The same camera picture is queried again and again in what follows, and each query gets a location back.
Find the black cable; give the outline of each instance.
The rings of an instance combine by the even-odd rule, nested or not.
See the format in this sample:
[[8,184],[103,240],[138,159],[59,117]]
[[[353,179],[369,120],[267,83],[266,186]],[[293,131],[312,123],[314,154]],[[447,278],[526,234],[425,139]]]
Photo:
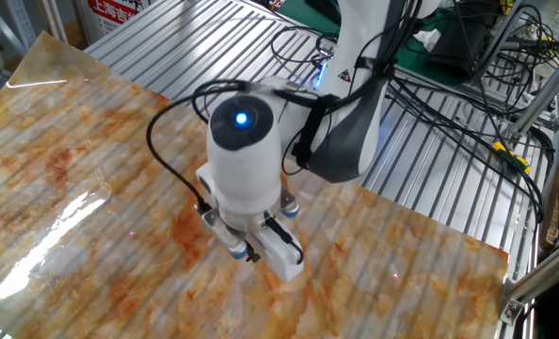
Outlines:
[[150,149],[150,152],[152,153],[152,155],[154,156],[154,158],[156,160],[158,160],[158,162],[165,168],[167,169],[169,172],[171,172],[177,179],[179,179],[182,183],[184,183],[184,185],[189,188],[190,191],[192,191],[192,193],[194,193],[194,195],[196,196],[196,200],[198,202],[198,208],[200,211],[206,211],[208,209],[210,209],[210,205],[208,203],[206,203],[206,201],[202,198],[202,196],[199,194],[198,190],[190,183],[188,182],[177,170],[175,170],[171,165],[169,165],[163,158],[162,156],[160,156],[160,154],[158,154],[158,152],[154,149],[154,145],[152,143],[152,129],[154,128],[154,125],[156,124],[156,122],[160,119],[160,117],[162,117],[165,113],[169,112],[172,108],[184,104],[184,103],[188,103],[192,100],[195,100],[197,98],[199,98],[200,96],[204,96],[204,95],[209,95],[209,94],[216,94],[216,93],[223,93],[223,92],[228,92],[228,91],[237,91],[237,90],[244,90],[246,89],[246,87],[232,87],[232,88],[224,88],[224,89],[213,89],[213,90],[208,90],[208,91],[204,91],[204,92],[197,92],[197,93],[193,93],[189,96],[183,97],[182,99],[177,100],[176,102],[166,106],[165,108],[161,109],[158,113],[156,113],[152,119],[150,120],[150,123],[148,124],[148,129],[146,130],[146,142],[148,143],[148,148]]
[[[454,3],[454,7],[455,10],[457,11],[457,14],[459,16],[461,16],[461,11],[459,10],[459,4],[456,2],[456,0],[453,0]],[[537,14],[537,19],[539,21],[539,26],[542,25],[541,22],[541,14],[539,13],[538,9],[532,5],[523,5],[521,6],[521,8],[532,8],[536,11]],[[487,111],[489,111],[489,105],[488,105],[488,99],[487,99],[487,94],[485,93],[485,87],[483,85],[482,82],[482,78],[480,76],[480,73],[478,72],[478,66],[476,65],[476,60],[474,59],[473,53],[471,51],[471,47],[470,47],[470,41],[468,40],[468,35],[466,34],[466,31],[464,29],[464,22],[463,20],[461,20],[461,18],[459,19],[459,23],[462,27],[463,30],[463,36],[464,36],[464,40],[466,41],[466,48],[468,50],[470,59],[472,61],[472,63],[474,64],[474,74],[476,75],[476,81],[478,82],[478,87],[480,88],[480,92],[483,98],[483,101],[485,103],[485,107],[487,109]],[[541,40],[541,31],[539,30],[539,41]],[[503,140],[503,137],[501,136],[501,133],[499,132],[499,128],[497,126],[497,123],[495,122],[495,119],[493,118],[493,116],[490,113],[487,113],[487,116],[493,126],[493,129],[495,130],[495,133],[497,134],[497,137],[499,138],[499,141],[502,143],[503,147],[505,148],[505,152],[507,154],[507,157],[509,158],[509,160],[511,161],[512,164],[516,164],[516,159],[514,158],[514,155],[512,155],[509,151],[509,149],[507,148],[507,144],[505,143],[505,141]],[[541,191],[538,188],[538,186],[536,186],[535,182],[533,181],[533,179],[531,179],[531,177],[528,176],[528,174],[526,174],[522,169],[520,169],[518,166],[514,166],[514,169],[516,169],[516,171],[520,174],[520,176],[522,177],[522,179],[524,179],[524,182],[526,183],[526,185],[531,188],[530,192],[535,195],[534,197],[531,197],[531,202],[533,205],[533,208],[535,210],[535,223],[540,223],[541,221],[543,221],[543,217],[544,217],[544,212],[543,212],[543,198],[541,196]]]
[[282,61],[294,62],[294,63],[309,63],[309,62],[314,62],[314,61],[322,61],[322,60],[330,58],[330,56],[313,56],[310,59],[291,59],[289,57],[285,57],[285,56],[282,56],[281,54],[279,54],[278,51],[275,48],[274,42],[282,34],[284,34],[286,32],[299,31],[299,30],[310,32],[310,33],[318,35],[317,40],[315,41],[315,48],[317,49],[317,52],[319,52],[321,54],[327,54],[327,50],[325,50],[321,47],[322,40],[329,40],[331,42],[334,42],[338,39],[338,35],[335,34],[335,33],[322,33],[321,31],[319,31],[317,29],[310,28],[310,27],[307,27],[307,26],[303,26],[303,25],[286,26],[286,27],[283,27],[281,30],[279,30],[271,38],[271,41],[269,42],[269,47],[271,48],[271,53],[273,54],[274,57],[276,57],[276,58],[278,58]]
[[[401,98],[401,100],[406,100],[407,98],[405,98],[403,96],[403,94],[398,93],[396,91],[396,89],[393,89],[394,93],[399,96],[399,98]],[[524,195],[526,195],[529,198],[533,198],[532,193],[530,193],[528,190],[524,189],[523,187],[521,187],[520,185],[518,185],[515,181],[513,181],[512,179],[503,176],[502,175],[502,171],[495,168],[494,166],[490,165],[485,159],[483,159],[482,157],[480,157],[478,154],[476,154],[473,150],[469,149],[466,145],[464,145],[463,143],[461,143],[459,140],[457,140],[454,136],[450,135],[449,133],[447,133],[444,129],[442,129],[442,125],[436,123],[435,121],[432,121],[431,119],[429,119],[428,117],[426,117],[423,112],[418,109],[417,107],[410,105],[410,107],[412,107],[416,113],[418,113],[418,115],[413,115],[411,113],[411,111],[407,110],[407,113],[412,114],[414,117],[420,119],[420,121],[427,123],[431,126],[435,126],[439,131],[441,131],[446,137],[448,137],[451,141],[455,142],[455,144],[457,144],[462,150],[464,150],[465,152],[467,152],[471,157],[473,157],[474,159],[478,160],[480,163],[482,163],[484,166],[486,166],[488,169],[493,170],[494,172],[498,173],[499,175],[501,175],[505,181],[507,181],[508,183],[510,183],[513,187],[515,187],[516,189],[519,189],[520,192],[522,192]],[[432,113],[433,115],[435,113],[438,113],[436,110],[432,109],[432,110],[426,110],[429,113]],[[437,117],[439,117],[440,119],[444,120],[444,121],[449,121],[450,123],[455,124],[454,122],[452,122],[449,118],[443,116],[442,114],[438,114]],[[454,130],[460,130],[462,132],[462,134],[464,134],[467,137],[470,137],[471,139],[473,139],[474,141],[476,141],[479,145],[485,147],[486,149],[490,150],[492,153],[495,153],[496,155],[499,156],[499,154],[489,145],[487,144],[484,140],[482,140],[481,138],[474,136],[472,134],[468,134],[466,133],[465,128],[458,126],[458,125],[450,125],[447,128],[450,129],[454,129]]]
[[[190,101],[192,103],[192,108],[194,109],[194,112],[196,112],[196,115],[202,121],[204,121],[204,123],[208,123],[208,119],[206,117],[204,117],[204,115],[200,111],[200,109],[198,107],[198,104],[196,103],[196,99],[198,99],[200,96],[203,96],[204,99],[206,100],[206,95],[208,95],[208,94],[201,94],[201,93],[203,93],[209,87],[215,86],[215,85],[235,85],[235,86],[238,86],[240,88],[245,88],[248,85],[248,82],[246,82],[244,80],[234,80],[234,79],[217,79],[217,80],[207,81],[207,82],[201,84],[200,86],[198,86],[196,89],[194,89],[193,94],[195,96],[193,95],[192,99],[190,99]],[[224,90],[224,91],[236,91],[236,89],[228,89],[228,90]]]
[[292,147],[292,144],[296,141],[296,138],[298,136],[300,136],[300,134],[302,133],[302,130],[304,128],[301,128],[300,131],[296,132],[296,134],[292,137],[292,139],[290,140],[290,142],[288,143],[288,146],[286,146],[286,149],[283,151],[283,155],[281,156],[281,170],[283,170],[284,173],[286,173],[286,175],[295,175],[295,174],[299,174],[303,168],[297,169],[293,172],[289,172],[286,170],[285,167],[285,160],[286,160],[286,156],[288,155],[288,151],[290,150],[290,148]]

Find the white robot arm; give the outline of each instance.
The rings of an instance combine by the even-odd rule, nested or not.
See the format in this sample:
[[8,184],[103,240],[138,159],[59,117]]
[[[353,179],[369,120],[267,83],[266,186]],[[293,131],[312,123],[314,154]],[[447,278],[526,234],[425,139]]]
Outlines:
[[[285,281],[302,271],[303,251],[278,214],[293,217],[298,211],[295,198],[281,186],[282,157],[287,154],[331,183],[368,169],[387,70],[409,24],[419,13],[433,11],[435,3],[339,1],[341,34],[318,91],[271,77],[258,90],[239,93],[215,109],[207,130],[208,163],[197,170],[214,208],[202,217],[234,258],[260,256]],[[299,94],[305,90],[319,99]]]

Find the marble-patterned sheet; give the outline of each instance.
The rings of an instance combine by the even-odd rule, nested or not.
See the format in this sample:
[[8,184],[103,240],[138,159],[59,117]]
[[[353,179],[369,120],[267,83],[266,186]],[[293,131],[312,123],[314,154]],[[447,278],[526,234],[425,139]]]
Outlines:
[[[0,328],[17,338],[493,338],[507,255],[303,172],[305,269],[235,261],[152,158],[168,100],[48,35],[0,91]],[[154,144],[195,182],[190,109]]]

